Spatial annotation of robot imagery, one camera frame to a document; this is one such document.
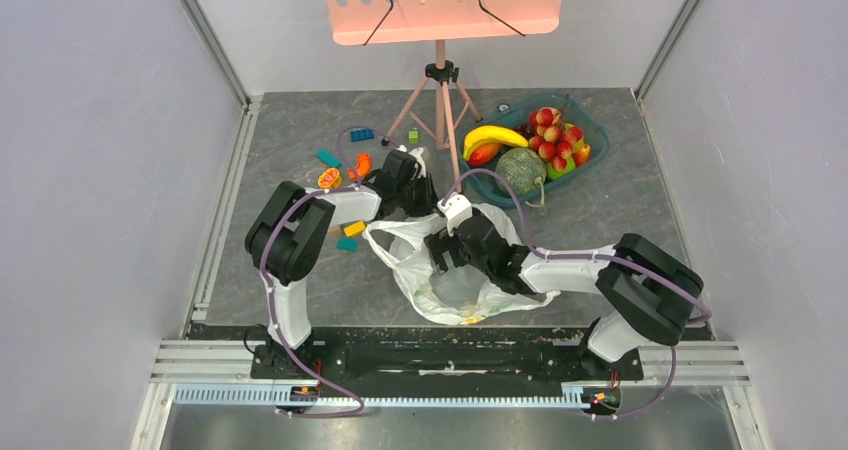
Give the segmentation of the white plastic bag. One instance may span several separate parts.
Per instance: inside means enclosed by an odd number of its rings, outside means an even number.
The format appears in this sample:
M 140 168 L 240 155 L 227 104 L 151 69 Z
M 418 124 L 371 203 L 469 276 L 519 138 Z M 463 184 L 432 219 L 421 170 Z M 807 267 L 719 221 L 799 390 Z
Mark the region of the white plastic bag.
M 471 265 L 438 270 L 425 238 L 446 228 L 439 214 L 404 221 L 381 220 L 367 225 L 363 237 L 392 271 L 402 294 L 425 319 L 441 325 L 470 325 L 508 312 L 549 305 L 561 292 L 536 296 L 503 292 Z

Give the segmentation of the yellow banana fake fruit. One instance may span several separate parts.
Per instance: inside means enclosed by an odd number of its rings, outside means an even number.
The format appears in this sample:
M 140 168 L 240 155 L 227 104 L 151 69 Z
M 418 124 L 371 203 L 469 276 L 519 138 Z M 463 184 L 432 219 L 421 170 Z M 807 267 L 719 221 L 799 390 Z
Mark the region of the yellow banana fake fruit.
M 529 141 L 526 138 L 510 128 L 483 125 L 469 131 L 464 137 L 463 159 L 466 161 L 474 149 L 486 143 L 500 143 L 503 148 L 527 148 L 529 146 Z

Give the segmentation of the red cherry fruit cluster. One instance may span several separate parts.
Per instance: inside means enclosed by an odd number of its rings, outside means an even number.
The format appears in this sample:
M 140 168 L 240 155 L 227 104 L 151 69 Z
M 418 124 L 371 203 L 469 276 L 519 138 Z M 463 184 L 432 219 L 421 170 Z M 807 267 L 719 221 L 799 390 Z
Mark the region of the red cherry fruit cluster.
M 529 139 L 530 147 L 546 163 L 557 156 L 572 157 L 588 144 L 583 130 L 567 121 L 564 109 L 541 107 L 534 110 L 527 118 L 527 125 L 535 128 L 535 134 Z

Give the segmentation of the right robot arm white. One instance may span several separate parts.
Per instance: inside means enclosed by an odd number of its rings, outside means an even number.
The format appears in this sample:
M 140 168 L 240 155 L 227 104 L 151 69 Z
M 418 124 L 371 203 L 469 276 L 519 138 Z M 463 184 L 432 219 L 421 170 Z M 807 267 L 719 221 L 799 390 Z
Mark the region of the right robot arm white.
M 613 311 L 591 324 L 577 352 L 580 370 L 591 378 L 606 376 L 648 342 L 676 345 L 704 287 L 695 271 L 635 233 L 595 250 L 549 252 L 509 242 L 475 211 L 457 227 L 427 236 L 425 245 L 439 271 L 469 265 L 506 294 L 602 295 Z

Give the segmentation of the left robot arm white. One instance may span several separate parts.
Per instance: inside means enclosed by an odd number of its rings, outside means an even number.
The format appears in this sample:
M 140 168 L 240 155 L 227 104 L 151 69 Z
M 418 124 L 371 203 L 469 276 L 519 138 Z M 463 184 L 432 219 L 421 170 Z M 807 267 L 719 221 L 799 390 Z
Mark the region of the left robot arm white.
M 306 375 L 314 364 L 304 344 L 312 334 L 307 281 L 333 226 L 381 221 L 401 212 L 409 217 L 435 211 L 437 195 L 426 167 L 427 150 L 401 146 L 360 182 L 334 189 L 278 185 L 245 237 L 245 250 L 268 295 L 266 343 L 254 362 L 276 363 L 290 377 Z

